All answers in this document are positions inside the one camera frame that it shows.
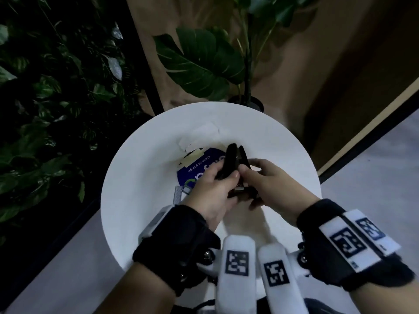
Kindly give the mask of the black stapler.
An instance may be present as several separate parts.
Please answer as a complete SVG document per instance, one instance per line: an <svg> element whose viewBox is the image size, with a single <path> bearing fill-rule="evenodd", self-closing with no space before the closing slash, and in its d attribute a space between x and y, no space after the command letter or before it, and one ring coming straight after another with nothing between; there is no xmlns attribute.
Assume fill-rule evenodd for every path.
<svg viewBox="0 0 419 314"><path fill-rule="evenodd" d="M232 143L227 147L225 158L223 160L223 168L217 173L215 179L223 180L230 176L230 174L237 170L239 165L243 164L250 168L249 161L243 146L237 146ZM248 198L256 199L258 196L257 190L253 186L249 186L241 177L237 185L228 193L228 198L239 197L247 195Z"/></svg>

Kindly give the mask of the white paper tape strip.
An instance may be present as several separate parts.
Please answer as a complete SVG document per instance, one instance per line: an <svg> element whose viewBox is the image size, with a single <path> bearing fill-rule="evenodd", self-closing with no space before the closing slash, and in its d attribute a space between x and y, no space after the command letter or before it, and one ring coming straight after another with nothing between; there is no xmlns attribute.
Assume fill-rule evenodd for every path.
<svg viewBox="0 0 419 314"><path fill-rule="evenodd" d="M206 122L182 137L178 141L178 146L188 154L196 149L209 147L218 142L219 136L219 128L213 122Z"/></svg>

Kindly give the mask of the beige masking tape piece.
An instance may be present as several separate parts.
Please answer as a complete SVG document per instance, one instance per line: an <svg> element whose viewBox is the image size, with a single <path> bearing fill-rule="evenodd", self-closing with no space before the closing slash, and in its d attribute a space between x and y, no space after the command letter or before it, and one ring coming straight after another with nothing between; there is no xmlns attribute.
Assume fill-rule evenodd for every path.
<svg viewBox="0 0 419 314"><path fill-rule="evenodd" d="M201 158L204 154L204 149L205 148L197 148L196 150L193 150L181 158L180 163L178 164L178 170L184 167L189 167L192 163Z"/></svg>

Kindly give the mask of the person's left hand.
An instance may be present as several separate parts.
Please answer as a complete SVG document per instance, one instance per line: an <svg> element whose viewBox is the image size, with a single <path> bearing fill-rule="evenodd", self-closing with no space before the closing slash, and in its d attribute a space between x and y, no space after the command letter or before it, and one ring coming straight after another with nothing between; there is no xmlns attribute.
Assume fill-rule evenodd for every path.
<svg viewBox="0 0 419 314"><path fill-rule="evenodd" d="M211 231L215 231L223 220L225 214L235 207L238 197L228 198L228 193L219 193L216 190L216 175L223 168L223 160L212 163L198 179L191 193L182 204L188 206L202 215Z"/></svg>

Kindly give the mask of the black metal post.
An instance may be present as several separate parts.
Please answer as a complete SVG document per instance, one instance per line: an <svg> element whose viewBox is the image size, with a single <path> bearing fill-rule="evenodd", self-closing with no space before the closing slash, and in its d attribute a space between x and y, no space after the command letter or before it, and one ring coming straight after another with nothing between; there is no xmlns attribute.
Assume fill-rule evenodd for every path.
<svg viewBox="0 0 419 314"><path fill-rule="evenodd" d="M165 110L160 100L148 60L144 53L127 0L110 0L111 8L115 11L116 23L127 45L127 57L134 65L134 76L143 86L149 104L155 116Z"/></svg>

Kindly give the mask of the green foliage wall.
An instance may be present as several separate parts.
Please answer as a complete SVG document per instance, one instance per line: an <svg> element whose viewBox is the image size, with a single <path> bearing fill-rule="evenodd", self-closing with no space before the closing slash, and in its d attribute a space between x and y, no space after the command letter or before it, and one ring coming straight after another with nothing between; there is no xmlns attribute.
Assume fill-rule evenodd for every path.
<svg viewBox="0 0 419 314"><path fill-rule="evenodd" d="M111 0L0 0L0 248L143 112Z"/></svg>

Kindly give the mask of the person's left forearm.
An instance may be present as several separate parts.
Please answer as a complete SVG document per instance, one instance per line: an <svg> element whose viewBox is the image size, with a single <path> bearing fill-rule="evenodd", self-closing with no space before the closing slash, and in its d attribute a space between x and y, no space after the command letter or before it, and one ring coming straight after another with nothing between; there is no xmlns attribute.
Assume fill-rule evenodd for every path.
<svg viewBox="0 0 419 314"><path fill-rule="evenodd" d="M160 277L133 263L93 314L170 314L175 299Z"/></svg>

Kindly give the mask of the black plant pot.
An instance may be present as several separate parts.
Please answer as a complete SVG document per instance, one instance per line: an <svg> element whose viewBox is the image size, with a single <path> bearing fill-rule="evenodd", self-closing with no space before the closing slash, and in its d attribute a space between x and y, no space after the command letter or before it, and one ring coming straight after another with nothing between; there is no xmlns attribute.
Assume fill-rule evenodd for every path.
<svg viewBox="0 0 419 314"><path fill-rule="evenodd" d="M235 95L235 96L232 96L231 98L229 98L227 100L227 102L228 103L239 104L239 105L245 105L249 108L252 108L254 110L258 110L258 111L264 113L264 105L259 99L251 96L250 101L245 102L244 98L245 98L244 95L241 95L241 96Z"/></svg>

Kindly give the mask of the white marker plate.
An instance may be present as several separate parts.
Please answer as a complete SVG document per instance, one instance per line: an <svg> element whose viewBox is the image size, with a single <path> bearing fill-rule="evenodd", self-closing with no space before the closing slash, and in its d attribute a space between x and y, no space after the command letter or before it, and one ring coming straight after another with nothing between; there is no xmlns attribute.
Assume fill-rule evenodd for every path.
<svg viewBox="0 0 419 314"><path fill-rule="evenodd" d="M401 248L360 210L347 211L334 217L319 229L356 273Z"/></svg>

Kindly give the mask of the person's right hand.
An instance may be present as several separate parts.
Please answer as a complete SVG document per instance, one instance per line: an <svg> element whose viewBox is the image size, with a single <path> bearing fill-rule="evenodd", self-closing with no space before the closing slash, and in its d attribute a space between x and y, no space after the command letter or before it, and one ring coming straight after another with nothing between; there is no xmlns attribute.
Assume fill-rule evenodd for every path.
<svg viewBox="0 0 419 314"><path fill-rule="evenodd" d="M251 166L257 167L259 183L248 183L258 192L249 210L268 206L278 213L287 223L296 227L297 218L320 198L307 190L283 169L266 159L249 159Z"/></svg>

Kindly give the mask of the person's right forearm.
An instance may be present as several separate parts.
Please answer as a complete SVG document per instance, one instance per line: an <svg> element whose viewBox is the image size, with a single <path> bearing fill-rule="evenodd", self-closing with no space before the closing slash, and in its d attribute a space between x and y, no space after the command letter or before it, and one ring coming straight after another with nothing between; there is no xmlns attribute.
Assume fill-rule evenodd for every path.
<svg viewBox="0 0 419 314"><path fill-rule="evenodd" d="M401 287L367 283L349 295L360 314L419 314L417 279Z"/></svg>

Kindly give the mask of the green monstera plant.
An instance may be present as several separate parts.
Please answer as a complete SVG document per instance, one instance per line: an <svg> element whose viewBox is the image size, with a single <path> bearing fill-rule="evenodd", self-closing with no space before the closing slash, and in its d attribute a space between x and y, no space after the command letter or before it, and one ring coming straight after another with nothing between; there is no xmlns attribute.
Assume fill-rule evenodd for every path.
<svg viewBox="0 0 419 314"><path fill-rule="evenodd" d="M186 93L221 101L234 85L249 102L254 70L274 29L289 27L296 13L316 1L232 0L240 28L236 45L221 27L177 27L180 46L169 34L153 36L156 53L167 75Z"/></svg>

